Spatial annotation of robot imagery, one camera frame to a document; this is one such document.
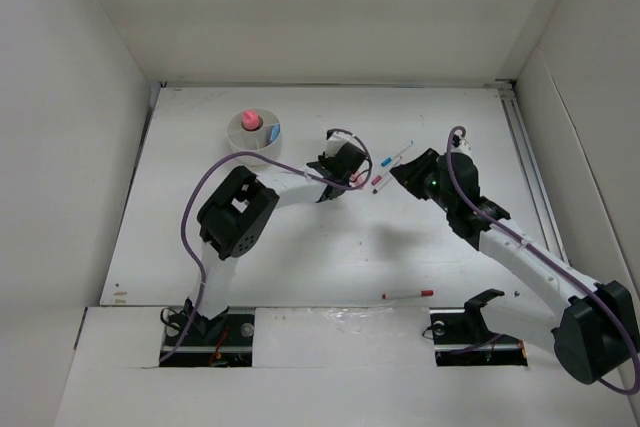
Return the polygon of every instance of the white table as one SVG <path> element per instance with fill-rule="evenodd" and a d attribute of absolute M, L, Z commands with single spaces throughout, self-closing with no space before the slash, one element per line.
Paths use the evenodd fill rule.
<path fill-rule="evenodd" d="M 55 427 L 636 425 L 535 348 L 527 368 L 436 367 L 419 307 L 258 309 L 258 366 L 235 369 L 156 367 L 159 311 L 89 310 Z"/>
<path fill-rule="evenodd" d="M 149 128 L 102 305 L 182 305 L 197 269 L 180 243 L 184 204 L 207 168 L 228 153 L 229 119 L 266 108 L 282 122 L 280 156 L 315 160 L 325 131 L 347 127 L 380 161 L 409 139 L 412 159 L 442 152 L 457 124 L 468 129 L 482 192 L 537 240 L 540 226 L 495 89 L 193 88 L 163 89 Z M 224 175 L 214 175 L 196 211 Z M 199 251 L 195 213 L 189 238 Z M 488 289 L 530 292 L 447 226 L 432 202 L 399 185 L 381 194 L 347 193 L 334 202 L 276 212 L 238 265 L 234 306 L 370 306 L 394 289 L 434 289 L 432 305 L 462 303 Z"/>
<path fill-rule="evenodd" d="M 542 240 L 495 90 L 165 89 L 102 297 L 105 306 L 127 308 L 89 310 L 56 427 L 635 425 L 625 397 L 578 384 L 532 347 L 528 368 L 436 367 L 431 342 L 420 336 L 429 323 L 425 302 L 337 308 L 374 306 L 385 290 L 417 287 L 436 290 L 431 305 L 459 306 L 491 287 L 539 303 L 458 239 L 433 203 L 397 185 L 272 217 L 233 286 L 233 305 L 263 307 L 254 367 L 158 368 L 159 308 L 142 306 L 179 305 L 196 282 L 179 240 L 182 209 L 201 174 L 227 152 L 228 119 L 252 107 L 280 117 L 280 160 L 293 165 L 322 151 L 330 127 L 352 129 L 379 160 L 408 139 L 417 144 L 411 158 L 428 147 L 442 151 L 449 129 L 463 124 L 483 193 Z M 195 220 L 189 228 L 197 244 Z M 608 378 L 620 383 L 617 372 Z"/>

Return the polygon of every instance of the blue object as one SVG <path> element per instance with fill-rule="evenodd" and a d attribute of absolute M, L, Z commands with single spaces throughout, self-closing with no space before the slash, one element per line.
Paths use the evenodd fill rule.
<path fill-rule="evenodd" d="M 273 127 L 271 127 L 271 134 L 269 135 L 269 144 L 273 144 L 278 138 L 278 135 L 280 135 L 280 124 L 276 124 Z"/>

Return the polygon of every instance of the cable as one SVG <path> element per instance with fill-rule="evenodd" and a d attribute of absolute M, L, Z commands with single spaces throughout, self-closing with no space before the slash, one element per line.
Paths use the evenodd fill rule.
<path fill-rule="evenodd" d="M 469 347 L 465 347 L 464 349 L 458 349 L 458 350 L 451 350 L 449 351 L 450 354 L 468 354 L 469 352 L 474 352 L 476 350 L 478 350 L 481 347 L 484 347 L 485 345 L 489 345 L 489 344 L 495 344 L 500 338 L 502 337 L 502 334 L 496 334 L 493 337 L 491 337 L 489 340 L 486 340 L 484 342 L 481 342 L 479 344 L 475 344 L 475 345 L 471 345 Z"/>
<path fill-rule="evenodd" d="M 482 210 L 480 210 L 471 201 L 471 199 L 467 197 L 467 195 L 462 190 L 462 187 L 460 187 L 460 184 L 458 183 L 458 180 L 456 179 L 455 173 L 453 171 L 453 161 L 452 161 L 453 137 L 456 135 L 456 132 L 459 130 L 462 131 L 462 137 L 464 137 L 467 134 L 467 129 L 465 129 L 462 126 L 456 126 L 453 129 L 451 129 L 451 132 L 449 132 L 449 138 L 447 139 L 447 154 L 446 154 L 447 169 L 449 170 L 449 177 L 451 178 L 451 183 L 453 184 L 453 187 L 456 189 L 456 192 L 458 193 L 460 198 L 464 201 L 465 204 L 467 204 L 467 206 L 473 212 L 475 212 L 478 216 L 482 217 L 484 220 L 486 220 L 490 224 L 493 224 L 499 229 L 503 230 L 508 235 L 513 237 L 514 240 L 522 244 L 524 238 L 520 234 L 518 234 L 517 232 L 513 231 L 512 229 L 504 225 L 503 223 L 495 220 L 493 217 L 491 217 L 490 215 L 487 215 Z M 636 352 L 636 348 L 635 348 L 635 345 L 633 344 L 633 340 L 631 340 L 631 337 L 629 336 L 629 333 L 627 332 L 627 330 L 624 328 L 624 325 L 622 325 L 622 322 L 620 322 L 620 320 L 618 319 L 618 317 L 616 317 L 613 311 L 609 307 L 607 307 L 607 305 L 600 299 L 600 297 L 598 297 L 595 293 L 593 293 L 593 291 L 589 289 L 589 287 L 584 285 L 582 282 L 576 279 L 569 272 L 567 272 L 562 267 L 557 265 L 555 261 L 547 257 L 535 245 L 525 243 L 525 248 L 529 252 L 531 252 L 533 255 L 535 255 L 538 259 L 540 259 L 546 266 L 548 266 L 555 273 L 557 273 L 561 277 L 564 277 L 567 281 L 571 282 L 578 289 L 582 290 L 589 297 L 589 299 L 592 300 L 605 313 L 605 315 L 609 318 L 611 323 L 614 325 L 614 327 L 618 330 L 618 332 L 622 336 L 622 340 L 624 341 L 627 349 L 629 350 L 629 353 L 631 354 L 631 361 L 633 362 L 633 368 L 635 371 L 635 381 L 634 381 L 633 387 L 631 387 L 630 389 L 623 389 L 603 379 L 599 379 L 599 382 L 605 387 L 608 387 L 609 389 L 613 390 L 618 394 L 634 395 L 640 392 L 640 358 L 638 357 L 638 353 Z"/>
<path fill-rule="evenodd" d="M 174 315 L 178 315 L 178 312 L 173 310 L 171 307 L 165 307 L 164 309 L 162 309 L 160 311 L 160 322 L 162 322 L 166 327 L 170 327 L 173 330 L 175 330 L 176 332 L 180 332 L 180 326 L 178 324 L 172 324 L 171 322 L 169 322 L 167 319 L 164 318 L 165 310 L 168 310 L 169 312 L 171 312 Z"/>
<path fill-rule="evenodd" d="M 189 200 L 187 201 L 187 205 L 184 208 L 184 213 L 182 214 L 182 221 L 180 222 L 180 239 L 182 240 L 182 245 L 184 246 L 185 250 L 187 251 L 187 254 L 189 254 L 189 257 L 191 257 L 193 259 L 193 261 L 198 266 L 198 269 L 200 270 L 200 287 L 198 288 L 198 294 L 196 296 L 196 301 L 193 304 L 193 308 L 191 309 L 191 313 L 189 314 L 189 317 L 187 318 L 187 323 L 185 324 L 184 328 L 182 329 L 182 332 L 180 333 L 180 337 L 178 337 L 178 340 L 176 341 L 176 344 L 173 346 L 173 348 L 169 352 L 167 352 L 165 355 L 160 357 L 160 361 L 159 361 L 160 363 L 166 361 L 169 357 L 171 357 L 173 354 L 175 354 L 176 351 L 182 345 L 182 342 L 184 342 L 184 339 L 187 336 L 187 333 L 189 332 L 189 329 L 191 328 L 191 324 L 193 324 L 193 321 L 196 318 L 196 314 L 198 312 L 198 307 L 200 307 L 200 303 L 202 302 L 202 297 L 204 295 L 204 287 L 207 284 L 207 272 L 206 272 L 206 269 L 204 267 L 204 264 L 202 263 L 202 261 L 200 260 L 198 255 L 194 252 L 194 250 L 191 248 L 191 245 L 189 244 L 189 240 L 187 239 L 187 221 L 189 220 L 189 214 L 191 213 L 191 209 L 193 208 L 193 204 L 196 201 L 196 197 L 198 196 L 198 194 L 202 190 L 202 187 L 204 187 L 204 184 L 207 182 L 207 180 L 209 180 L 209 177 L 211 177 L 213 175 L 213 173 L 216 170 L 218 170 L 222 165 L 226 164 L 227 162 L 229 162 L 232 159 L 235 159 L 237 157 L 254 157 L 256 159 L 262 160 L 263 162 L 266 162 L 266 163 L 271 164 L 271 165 L 275 165 L 276 167 L 279 167 L 279 168 L 284 169 L 284 170 L 288 170 L 289 172 L 292 172 L 294 174 L 300 175 L 302 177 L 308 177 L 308 178 L 313 179 L 315 181 L 322 182 L 323 184 L 329 185 L 329 186 L 331 186 L 331 187 L 333 187 L 335 189 L 340 189 L 340 190 L 345 190 L 345 191 L 360 190 L 360 189 L 364 188 L 365 185 L 367 185 L 367 183 L 369 182 L 369 179 L 371 178 L 371 172 L 373 171 L 373 160 L 371 159 L 371 154 L 369 153 L 369 149 L 367 149 L 367 146 L 364 144 L 364 142 L 362 142 L 362 140 L 360 140 L 360 138 L 357 135 L 353 135 L 348 130 L 345 130 L 345 129 L 329 129 L 327 131 L 327 134 L 331 135 L 331 134 L 333 134 L 335 132 L 342 133 L 342 134 L 347 134 L 347 135 L 351 136 L 354 140 L 356 140 L 358 142 L 358 144 L 360 144 L 360 147 L 362 147 L 362 150 L 364 151 L 364 153 L 366 155 L 365 160 L 369 164 L 369 172 L 367 173 L 367 177 L 365 178 L 365 180 L 363 182 L 357 184 L 357 185 L 354 185 L 353 187 L 349 186 L 349 185 L 337 184 L 337 183 L 332 182 L 330 180 L 323 179 L 322 177 L 319 177 L 319 176 L 317 176 L 315 174 L 310 174 L 310 173 L 307 173 L 307 172 L 305 172 L 303 170 L 296 169 L 295 167 L 291 167 L 289 165 L 280 163 L 280 162 L 278 162 L 276 160 L 269 159 L 268 157 L 265 157 L 264 155 L 261 155 L 261 154 L 257 154 L 256 152 L 248 152 L 248 151 L 234 152 L 233 154 L 229 154 L 229 155 L 223 157 L 222 159 L 220 159 L 215 164 L 213 164 L 209 168 L 209 170 L 207 170 L 204 173 L 202 178 L 196 184 L 196 187 L 193 189 L 193 192 L 191 193 L 191 196 L 189 197 Z"/>
<path fill-rule="evenodd" d="M 427 327 L 426 329 L 424 329 L 424 332 L 422 332 L 422 337 L 425 339 L 429 339 L 429 340 L 433 340 L 433 337 L 427 337 L 427 332 L 429 332 L 431 329 L 433 329 L 433 325 L 430 325 L 429 327 Z"/>
<path fill-rule="evenodd" d="M 220 350 L 220 346 L 224 343 L 225 340 L 227 340 L 228 335 L 229 335 L 229 329 L 224 329 L 224 331 L 222 332 L 222 336 L 220 337 L 220 340 L 216 344 L 216 350 L 214 350 L 213 353 L 211 354 L 211 357 L 209 357 L 209 365 L 213 364 L 215 360 L 218 358 L 218 351 Z"/>

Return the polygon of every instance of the marker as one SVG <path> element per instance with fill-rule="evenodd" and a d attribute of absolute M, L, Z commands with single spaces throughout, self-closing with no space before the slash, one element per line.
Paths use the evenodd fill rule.
<path fill-rule="evenodd" d="M 384 180 L 382 182 L 380 182 L 375 189 L 373 189 L 373 193 L 377 194 L 378 192 L 380 192 L 382 189 L 384 189 L 384 187 L 391 182 L 391 179 L 393 179 L 393 175 L 389 175 L 387 177 L 384 178 Z"/>
<path fill-rule="evenodd" d="M 402 148 L 400 150 L 398 150 L 398 152 L 396 152 L 394 155 L 392 155 L 391 157 L 387 157 L 386 159 L 384 159 L 380 165 L 382 167 L 387 166 L 388 164 L 390 164 L 391 162 L 393 162 L 393 159 L 395 159 L 396 157 L 400 157 L 402 154 L 404 154 L 407 150 L 409 150 L 409 148 L 413 145 L 413 140 L 410 140 L 409 142 L 407 142 L 405 145 L 402 146 Z"/>
<path fill-rule="evenodd" d="M 407 292 L 391 292 L 382 294 L 382 300 L 419 299 L 420 297 L 431 297 L 433 290 L 412 290 Z"/>
<path fill-rule="evenodd" d="M 275 124 L 273 127 L 271 127 L 271 134 L 269 135 L 269 143 L 273 144 L 278 138 L 278 135 L 280 135 L 280 124 Z"/>
<path fill-rule="evenodd" d="M 371 182 L 371 185 L 376 185 L 378 182 L 380 182 L 382 180 L 382 177 L 384 177 L 387 174 L 387 172 L 393 169 L 400 162 L 402 162 L 402 156 L 396 158 L 396 160 L 394 160 L 392 163 L 390 163 L 384 169 L 382 169 L 380 173 L 376 175 L 376 178 L 373 179 L 373 181 Z"/>

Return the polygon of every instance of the red marker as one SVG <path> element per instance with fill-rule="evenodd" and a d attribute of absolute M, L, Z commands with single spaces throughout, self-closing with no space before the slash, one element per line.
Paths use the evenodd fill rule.
<path fill-rule="evenodd" d="M 382 300 L 419 299 L 420 297 L 431 297 L 433 290 L 411 290 L 406 292 L 390 292 L 382 294 Z"/>

